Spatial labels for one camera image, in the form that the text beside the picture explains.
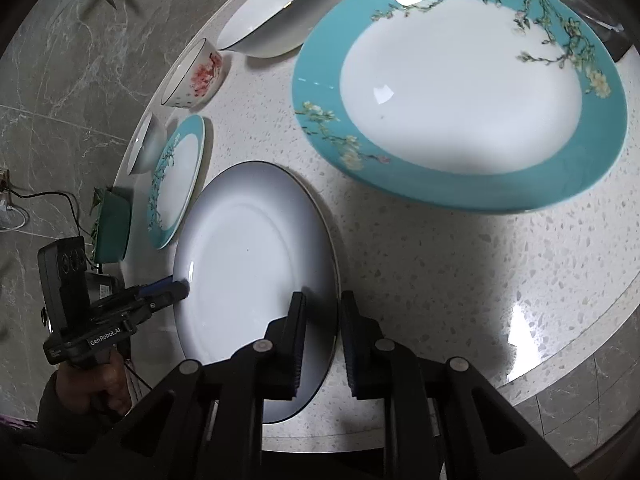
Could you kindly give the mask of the person's left hand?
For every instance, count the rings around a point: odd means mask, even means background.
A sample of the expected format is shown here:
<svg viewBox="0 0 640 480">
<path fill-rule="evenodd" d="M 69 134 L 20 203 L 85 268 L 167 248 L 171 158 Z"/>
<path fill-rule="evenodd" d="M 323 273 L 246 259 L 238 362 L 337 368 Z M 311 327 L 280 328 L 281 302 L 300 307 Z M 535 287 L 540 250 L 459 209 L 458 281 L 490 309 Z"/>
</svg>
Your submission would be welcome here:
<svg viewBox="0 0 640 480">
<path fill-rule="evenodd" d="M 76 370 L 66 363 L 56 372 L 55 391 L 64 408 L 80 414 L 88 410 L 91 402 L 102 393 L 106 405 L 125 415 L 132 407 L 124 360 L 117 350 L 110 359 L 93 370 Z"/>
</svg>

